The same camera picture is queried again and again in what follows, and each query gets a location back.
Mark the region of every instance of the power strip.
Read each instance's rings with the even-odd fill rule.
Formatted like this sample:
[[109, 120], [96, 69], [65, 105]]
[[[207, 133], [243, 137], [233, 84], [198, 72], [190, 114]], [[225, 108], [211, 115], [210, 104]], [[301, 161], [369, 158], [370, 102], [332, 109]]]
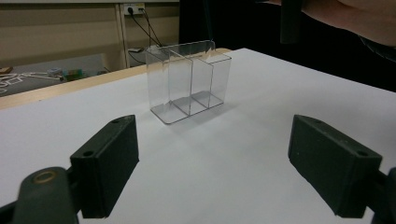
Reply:
[[132, 10], [134, 11], [134, 15], [137, 14], [143, 14], [143, 11], [139, 9], [145, 9], [145, 4], [144, 3], [125, 3], [124, 4], [124, 15], [131, 15], [128, 11], [128, 7], [131, 7]]

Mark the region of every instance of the wire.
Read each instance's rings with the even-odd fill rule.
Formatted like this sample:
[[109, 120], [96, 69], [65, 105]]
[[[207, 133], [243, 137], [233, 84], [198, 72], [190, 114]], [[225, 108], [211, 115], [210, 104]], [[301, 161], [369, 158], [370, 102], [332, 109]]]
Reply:
[[135, 61], [137, 61], [138, 63], [143, 63], [143, 62], [140, 62], [139, 60], [137, 60], [137, 59], [131, 54], [131, 51], [128, 51], [128, 53], [129, 53], [129, 56], [131, 56]]
[[146, 10], [145, 10], [144, 8], [140, 8], [139, 10], [141, 10], [141, 11], [143, 12], [143, 15], [145, 16], [146, 21], [148, 22], [148, 30], [150, 30], [150, 29], [152, 30], [152, 33], [154, 33], [155, 38], [157, 39], [158, 43], [160, 43], [160, 46], [162, 47], [163, 44], [161, 44], [160, 39], [158, 39], [158, 36], [155, 34], [154, 29], [152, 29], [151, 23], [149, 22], [149, 15], [148, 15], [148, 13], [146, 12]]
[[136, 24], [140, 27], [140, 29], [142, 29], [146, 35], [148, 36], [148, 38], [150, 40], [153, 40], [158, 46], [162, 46], [159, 42], [157, 42], [154, 38], [151, 37], [151, 35], [149, 35], [149, 33], [140, 25], [139, 22], [137, 22], [137, 20], [134, 18], [134, 10], [131, 7], [128, 7], [128, 12], [131, 15], [132, 19], [134, 19], [134, 22], [136, 22]]

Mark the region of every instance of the transparent acrylic box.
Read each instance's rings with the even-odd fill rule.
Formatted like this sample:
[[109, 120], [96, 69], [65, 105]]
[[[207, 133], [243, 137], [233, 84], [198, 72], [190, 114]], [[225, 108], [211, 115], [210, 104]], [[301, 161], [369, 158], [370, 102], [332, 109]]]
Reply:
[[151, 112], [170, 124], [223, 104], [230, 65], [213, 41], [147, 49]]

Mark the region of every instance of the white tabletop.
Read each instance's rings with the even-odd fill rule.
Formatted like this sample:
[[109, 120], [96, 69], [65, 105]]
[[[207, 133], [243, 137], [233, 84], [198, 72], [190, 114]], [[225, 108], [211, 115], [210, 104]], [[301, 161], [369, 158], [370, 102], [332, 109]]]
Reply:
[[149, 111], [145, 74], [0, 110], [0, 206], [21, 181], [135, 114], [140, 162], [110, 217], [80, 223], [370, 223], [336, 217], [288, 159], [294, 114], [332, 125], [396, 165], [396, 94], [249, 49], [232, 57], [225, 104], [172, 125]]

